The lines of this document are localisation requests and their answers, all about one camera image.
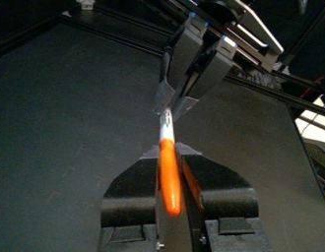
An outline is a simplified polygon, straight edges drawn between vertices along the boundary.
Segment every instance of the metal rod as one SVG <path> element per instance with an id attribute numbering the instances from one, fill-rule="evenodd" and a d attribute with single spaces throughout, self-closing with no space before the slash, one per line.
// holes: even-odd
<path id="1" fill-rule="evenodd" d="M 120 35 L 116 35 L 108 31 L 102 31 L 101 29 L 94 28 L 93 26 L 85 24 L 84 22 L 74 20 L 73 18 L 65 17 L 64 15 L 60 16 L 60 20 L 64 24 L 68 26 L 72 26 L 77 28 L 78 30 L 82 30 L 85 32 L 89 32 L 100 37 L 104 37 L 112 41 L 116 41 L 129 47 L 133 47 L 154 56 L 161 57 L 164 51 L 163 48 L 150 46 L 149 44 L 145 44 L 134 39 L 130 39 L 128 37 L 122 37 Z"/>
<path id="2" fill-rule="evenodd" d="M 144 21 L 144 20 L 140 20 L 138 18 L 136 18 L 122 12 L 118 12 L 110 8 L 94 6 L 94 11 L 106 15 L 106 16 L 112 16 L 120 20 L 124 20 L 126 23 L 137 25 L 137 26 L 140 26 L 140 27 L 142 27 L 142 28 L 148 29 L 149 31 L 156 32 L 158 34 L 172 36 L 175 33 L 175 31 L 171 31 L 171 30 Z"/>
<path id="3" fill-rule="evenodd" d="M 303 85 L 303 86 L 306 86 L 306 87 L 308 87 L 322 93 L 320 87 L 316 86 L 316 84 L 308 80 L 304 80 L 294 75 L 287 75 L 279 71 L 272 71 L 272 75 L 292 82 L 292 83 L 298 83 L 298 84 L 300 84 L 300 85 Z"/>
<path id="4" fill-rule="evenodd" d="M 302 116 L 302 115 L 300 115 L 298 118 L 299 118 L 300 120 L 303 120 L 304 122 L 312 124 L 312 125 L 314 125 L 315 127 L 318 127 L 319 129 L 325 130 L 325 125 L 320 124 L 319 122 L 315 122 L 314 120 L 308 119 L 307 117 L 304 117 L 304 116 Z"/>
<path id="5" fill-rule="evenodd" d="M 263 94 L 263 95 L 267 95 L 272 98 L 276 98 L 278 100 L 286 102 L 287 104 L 290 104 L 294 107 L 307 109 L 311 112 L 325 116 L 325 108 L 314 105 L 312 103 L 304 101 L 300 98 L 294 97 L 292 95 L 279 93 L 279 92 L 260 86 L 259 84 L 255 84 L 255 83 L 252 83 L 252 82 L 249 82 L 236 76 L 232 76 L 229 74 L 224 77 L 224 80 L 231 82 L 232 84 L 236 84 L 236 85 Z"/>
<path id="6" fill-rule="evenodd" d="M 57 17 L 49 18 L 33 26 L 25 27 L 19 31 L 3 36 L 0 39 L 0 57 L 10 50 L 21 46 L 27 40 L 34 38 L 42 32 L 46 32 L 52 27 L 58 24 Z"/>

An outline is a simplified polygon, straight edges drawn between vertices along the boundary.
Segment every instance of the black mount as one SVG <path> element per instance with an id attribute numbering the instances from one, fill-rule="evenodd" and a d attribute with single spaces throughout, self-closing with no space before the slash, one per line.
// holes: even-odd
<path id="1" fill-rule="evenodd" d="M 177 152 L 189 224 L 181 228 L 189 229 L 192 251 L 274 251 L 249 183 L 183 144 Z M 104 195 L 100 252 L 161 249 L 156 246 L 161 220 L 154 216 L 157 154 L 154 147 L 114 179 Z"/>

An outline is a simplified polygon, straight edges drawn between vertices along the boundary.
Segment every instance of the screw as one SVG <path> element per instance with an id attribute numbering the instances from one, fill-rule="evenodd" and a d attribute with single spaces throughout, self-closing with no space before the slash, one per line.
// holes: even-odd
<path id="1" fill-rule="evenodd" d="M 207 239 L 205 239 L 204 234 L 201 234 L 200 242 L 201 242 L 203 245 L 207 245 Z"/>
<path id="2" fill-rule="evenodd" d="M 156 243 L 156 250 L 160 250 L 160 249 L 163 249 L 164 247 L 165 247 L 165 244 L 163 244 L 163 243 L 160 243 L 160 242 Z"/>

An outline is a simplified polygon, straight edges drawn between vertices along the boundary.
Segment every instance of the orange object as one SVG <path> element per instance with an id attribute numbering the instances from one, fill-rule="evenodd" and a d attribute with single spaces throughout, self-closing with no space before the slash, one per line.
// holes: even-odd
<path id="1" fill-rule="evenodd" d="M 176 217 L 181 213 L 183 197 L 175 142 L 169 139 L 160 141 L 160 187 L 167 213 Z"/>

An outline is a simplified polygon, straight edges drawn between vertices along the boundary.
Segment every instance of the black cable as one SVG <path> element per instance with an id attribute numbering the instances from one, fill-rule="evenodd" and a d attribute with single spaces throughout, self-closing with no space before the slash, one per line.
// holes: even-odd
<path id="1" fill-rule="evenodd" d="M 315 114 L 314 115 L 314 118 L 311 119 L 311 121 L 307 123 L 307 125 L 303 127 L 303 130 L 302 130 L 302 132 L 300 132 L 300 136 L 303 135 L 303 131 L 306 130 L 306 128 L 311 125 L 311 123 L 314 122 L 314 119 L 315 119 L 315 117 L 318 116 L 319 114 Z"/>

